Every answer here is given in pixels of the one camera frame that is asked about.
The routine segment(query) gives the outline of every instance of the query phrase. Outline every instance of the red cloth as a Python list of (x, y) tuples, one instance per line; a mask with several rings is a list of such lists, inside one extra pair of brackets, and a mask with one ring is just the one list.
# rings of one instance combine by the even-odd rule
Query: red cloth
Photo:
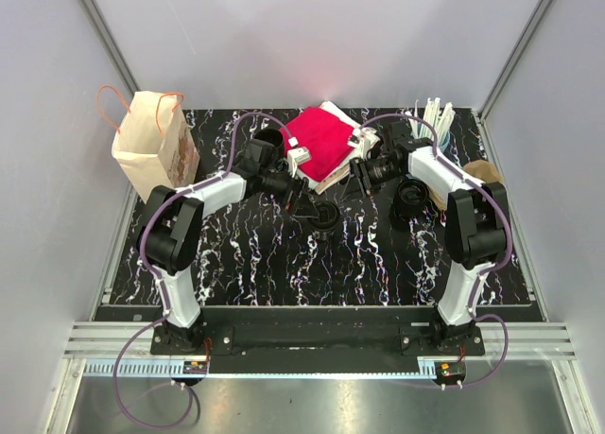
[[(299, 168), (316, 182), (321, 182), (340, 165), (351, 153), (347, 142), (353, 127), (342, 122), (335, 115), (322, 108), (312, 106), (304, 110), (296, 119), (287, 124), (288, 129), (299, 141), (299, 147), (308, 148), (311, 160)], [(292, 147), (287, 142), (284, 129), (285, 151)]]

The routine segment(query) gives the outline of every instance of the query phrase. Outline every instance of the gray wall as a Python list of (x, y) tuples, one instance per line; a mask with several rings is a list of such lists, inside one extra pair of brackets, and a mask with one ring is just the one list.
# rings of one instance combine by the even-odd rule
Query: gray wall
[(605, 425), (605, 0), (557, 0), (488, 117), (548, 313)]
[(538, 2), (96, 1), (140, 86), (189, 108), (478, 108)]
[(31, 433), (126, 194), (95, 108), (100, 85), (122, 86), (76, 0), (0, 0), (0, 21), (0, 431)]

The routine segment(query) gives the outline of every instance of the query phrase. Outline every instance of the white paper bag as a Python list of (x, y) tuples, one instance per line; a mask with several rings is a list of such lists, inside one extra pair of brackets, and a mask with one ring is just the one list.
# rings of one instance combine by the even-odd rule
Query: white paper bag
[(193, 183), (199, 154), (182, 113), (182, 94), (137, 92), (130, 105), (117, 94), (128, 112), (115, 127), (112, 156), (141, 199), (147, 202), (158, 185), (177, 188)]

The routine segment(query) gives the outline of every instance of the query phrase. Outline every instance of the bag handle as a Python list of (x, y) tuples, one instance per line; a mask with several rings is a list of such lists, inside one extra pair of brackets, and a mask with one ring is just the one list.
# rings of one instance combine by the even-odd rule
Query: bag handle
[(122, 97), (122, 94), (120, 94), (118, 92), (118, 90), (115, 89), (113, 86), (109, 86), (109, 85), (102, 86), (96, 93), (96, 108), (98, 109), (99, 113), (101, 114), (101, 117), (103, 117), (112, 127), (114, 127), (115, 130), (118, 132), (118, 134), (120, 134), (120, 128), (117, 125), (115, 125), (112, 122), (112, 120), (105, 114), (105, 112), (103, 111), (103, 108), (101, 108), (101, 105), (98, 102), (98, 100), (101, 97), (101, 92), (103, 92), (105, 89), (112, 89), (129, 113), (130, 113), (130, 105), (126, 102), (124, 97)]
[(174, 105), (174, 108), (172, 108), (172, 112), (174, 112), (174, 110), (176, 110), (179, 105), (182, 103), (183, 100), (185, 100), (185, 95), (183, 95), (181, 92), (166, 92), (165, 94), (161, 94), (160, 95), (160, 99), (158, 100), (158, 107), (155, 109), (155, 123), (158, 126), (158, 130), (160, 131), (160, 134), (162, 136), (166, 136), (166, 133), (164, 132), (164, 130), (162, 130), (162, 127), (160, 127), (160, 120), (158, 119), (158, 112), (160, 111), (160, 103), (162, 103), (162, 98), (164, 98), (165, 96), (169, 96), (169, 95), (176, 95), (176, 96), (181, 96), (181, 100), (179, 100), (177, 102), (176, 105)]

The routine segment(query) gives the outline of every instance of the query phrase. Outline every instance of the marble pattern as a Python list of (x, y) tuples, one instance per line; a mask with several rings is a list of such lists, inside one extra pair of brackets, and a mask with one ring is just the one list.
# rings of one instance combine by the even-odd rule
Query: marble pattern
[[(287, 122), (301, 110), (264, 110)], [(395, 109), (345, 109), (361, 122)], [(233, 123), (243, 111), (187, 111), (199, 147), (202, 174), (224, 167)], [(265, 119), (244, 122), (237, 148)], [(444, 152), (457, 165), (485, 159), (471, 110), (457, 109)], [(291, 218), (271, 197), (254, 196), (203, 222), (192, 274), (202, 305), (411, 305), (441, 297), (450, 259), (443, 250), (445, 216), (432, 204), (400, 225), (389, 221), (397, 181), (373, 198), (340, 204), (341, 219), (331, 242), (313, 238), (306, 221)], [(322, 195), (338, 200), (341, 185)], [(159, 304), (150, 274), (134, 249), (133, 231), (142, 211), (138, 201), (112, 290), (111, 304)], [(516, 255), (491, 274), (481, 304), (528, 304)]]

